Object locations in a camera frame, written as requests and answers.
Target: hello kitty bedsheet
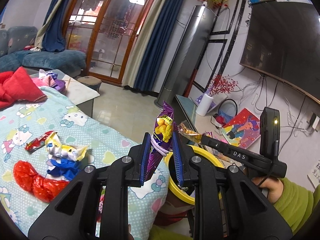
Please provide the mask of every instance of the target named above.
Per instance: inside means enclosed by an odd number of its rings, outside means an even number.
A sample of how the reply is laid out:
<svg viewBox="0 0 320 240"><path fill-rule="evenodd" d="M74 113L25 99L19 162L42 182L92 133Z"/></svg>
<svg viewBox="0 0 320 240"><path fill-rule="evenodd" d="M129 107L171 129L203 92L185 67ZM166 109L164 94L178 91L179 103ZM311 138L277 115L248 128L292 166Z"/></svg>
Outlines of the hello kitty bedsheet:
<svg viewBox="0 0 320 240"><path fill-rule="evenodd" d="M19 160L28 161L39 174L50 179L53 177L47 174L47 170L54 168L48 165L52 155L47 153L45 147L30 154L24 149L27 142L55 130L64 144L88 145L82 166L90 163L97 168L127 155L130 147L136 145L116 130L82 113L55 89L41 87L41 90L48 96L44 103L16 103L0 111L0 202L25 235L47 204L16 184L13 166ZM135 240L148 239L156 213L165 201L168 181L169 170L161 161L152 179L142 188L128 189L128 220Z"/></svg>

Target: green sleeve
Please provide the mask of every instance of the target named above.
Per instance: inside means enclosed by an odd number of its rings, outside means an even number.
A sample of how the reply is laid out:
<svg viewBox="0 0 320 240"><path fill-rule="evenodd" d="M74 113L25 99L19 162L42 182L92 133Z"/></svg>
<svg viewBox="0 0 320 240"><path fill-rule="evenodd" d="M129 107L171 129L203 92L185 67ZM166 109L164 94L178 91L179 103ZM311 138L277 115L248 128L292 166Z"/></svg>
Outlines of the green sleeve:
<svg viewBox="0 0 320 240"><path fill-rule="evenodd" d="M274 207L289 224L295 234L307 221L320 198L320 187L314 193L287 178L281 179L284 190Z"/></svg>
<svg viewBox="0 0 320 240"><path fill-rule="evenodd" d="M192 240L192 238L153 225L148 240Z"/></svg>

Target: beige curtain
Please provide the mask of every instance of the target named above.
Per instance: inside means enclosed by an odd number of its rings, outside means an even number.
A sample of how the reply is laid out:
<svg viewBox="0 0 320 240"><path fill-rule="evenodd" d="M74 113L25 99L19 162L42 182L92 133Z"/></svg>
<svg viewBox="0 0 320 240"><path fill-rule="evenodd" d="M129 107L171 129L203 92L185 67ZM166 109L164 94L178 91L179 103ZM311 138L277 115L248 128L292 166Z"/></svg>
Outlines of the beige curtain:
<svg viewBox="0 0 320 240"><path fill-rule="evenodd" d="M137 42L130 53L122 79L123 86L128 85L130 87L133 87L134 85L134 81L136 80L144 52L146 51L153 28L156 25L164 2L165 0L153 1L150 11L137 38Z"/></svg>
<svg viewBox="0 0 320 240"><path fill-rule="evenodd" d="M38 31L37 36L36 36L36 40L35 40L35 47L31 50L40 51L42 49L42 40L45 35L45 32L47 31L47 28L48 28L54 14L56 13L59 5L61 4L61 2L62 2L62 0L58 0L58 2L55 4L54 8L52 9L52 12L50 13L49 17L47 18L47 21L41 27L41 29Z"/></svg>

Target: flat screen tv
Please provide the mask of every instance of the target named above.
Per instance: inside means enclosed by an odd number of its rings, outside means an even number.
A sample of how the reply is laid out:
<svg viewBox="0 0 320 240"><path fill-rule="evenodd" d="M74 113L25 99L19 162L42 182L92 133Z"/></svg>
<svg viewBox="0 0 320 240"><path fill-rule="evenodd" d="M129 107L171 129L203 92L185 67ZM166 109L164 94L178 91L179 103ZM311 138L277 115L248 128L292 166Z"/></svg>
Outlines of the flat screen tv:
<svg viewBox="0 0 320 240"><path fill-rule="evenodd" d="M240 64L320 104L320 17L315 7L300 2L253 4Z"/></svg>

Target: blue sofa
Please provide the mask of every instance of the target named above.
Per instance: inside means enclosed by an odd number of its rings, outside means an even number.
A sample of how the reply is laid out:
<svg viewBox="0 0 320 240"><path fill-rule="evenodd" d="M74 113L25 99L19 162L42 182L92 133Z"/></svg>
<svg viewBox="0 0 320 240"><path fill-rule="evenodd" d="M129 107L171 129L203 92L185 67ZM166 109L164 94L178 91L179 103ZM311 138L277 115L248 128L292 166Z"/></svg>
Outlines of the blue sofa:
<svg viewBox="0 0 320 240"><path fill-rule="evenodd" d="M75 77L85 69L85 53L76 50L64 50L53 53L47 51L33 52L23 50L35 42L38 30L36 27L15 26L8 30L0 30L0 73L15 71L20 66L30 69L59 69L65 74Z"/></svg>

